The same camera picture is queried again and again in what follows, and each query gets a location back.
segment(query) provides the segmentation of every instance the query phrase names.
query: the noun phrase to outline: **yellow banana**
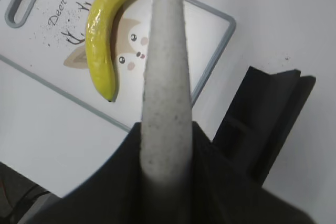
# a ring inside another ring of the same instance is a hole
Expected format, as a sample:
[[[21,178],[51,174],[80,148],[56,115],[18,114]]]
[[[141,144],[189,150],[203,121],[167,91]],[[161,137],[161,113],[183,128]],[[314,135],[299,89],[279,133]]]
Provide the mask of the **yellow banana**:
[[[110,35],[114,17],[127,0],[95,0],[86,27],[86,57],[97,91],[108,101],[115,93]]]

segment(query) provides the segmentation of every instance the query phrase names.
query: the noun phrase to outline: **black plastic part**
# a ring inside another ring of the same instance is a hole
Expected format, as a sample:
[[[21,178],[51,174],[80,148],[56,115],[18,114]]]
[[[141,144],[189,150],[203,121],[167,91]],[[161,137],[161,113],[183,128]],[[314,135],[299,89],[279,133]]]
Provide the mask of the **black plastic part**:
[[[234,171],[193,123],[192,223],[311,224],[302,211]],[[83,185],[28,224],[144,223],[141,215],[140,124]]]
[[[260,185],[315,84],[300,74],[250,67],[213,139],[237,171]]]

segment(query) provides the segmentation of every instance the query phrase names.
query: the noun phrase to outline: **deer eye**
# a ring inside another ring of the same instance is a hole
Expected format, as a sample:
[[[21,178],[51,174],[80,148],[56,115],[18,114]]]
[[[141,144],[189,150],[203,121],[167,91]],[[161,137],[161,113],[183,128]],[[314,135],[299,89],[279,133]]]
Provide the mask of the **deer eye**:
[[[132,34],[132,35],[131,35],[131,40],[132,40],[132,41],[136,41],[136,40],[137,40],[137,36],[136,36],[135,34]]]
[[[125,63],[125,57],[124,57],[124,56],[120,56],[120,57],[119,57],[119,62],[120,62],[121,64],[124,64],[124,63]]]

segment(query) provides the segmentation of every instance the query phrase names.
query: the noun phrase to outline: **cutting board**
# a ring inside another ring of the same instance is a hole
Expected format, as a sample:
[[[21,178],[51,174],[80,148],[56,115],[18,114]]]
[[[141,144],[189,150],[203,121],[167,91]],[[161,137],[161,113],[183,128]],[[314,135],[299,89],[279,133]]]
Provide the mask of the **cutting board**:
[[[152,0],[130,0],[119,11],[112,56],[118,94],[111,103],[95,90],[86,64],[85,26],[93,1],[22,0],[10,19],[13,0],[0,0],[1,60],[128,130],[141,119]],[[195,0],[185,0],[184,7],[194,103],[235,23],[230,16]]]

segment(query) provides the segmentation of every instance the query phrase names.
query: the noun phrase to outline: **white cutting board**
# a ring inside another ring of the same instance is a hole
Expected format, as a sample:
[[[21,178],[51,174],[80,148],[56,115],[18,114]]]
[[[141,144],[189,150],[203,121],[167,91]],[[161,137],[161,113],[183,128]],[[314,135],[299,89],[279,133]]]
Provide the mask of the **white cutting board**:
[[[82,40],[85,38],[88,11],[80,9],[79,4],[89,9],[90,5],[85,2],[92,3],[94,0],[37,0],[20,28],[11,28],[5,22],[10,1],[0,0],[0,55],[121,124],[132,127],[141,119],[152,0],[132,0],[124,5],[118,28],[118,55],[114,63],[119,91],[116,100],[111,103],[95,90],[89,70],[78,69],[85,65],[85,58],[69,59],[85,43]],[[185,2],[185,22],[193,92],[229,28],[229,22],[188,2]],[[74,45],[67,39],[80,43]]]

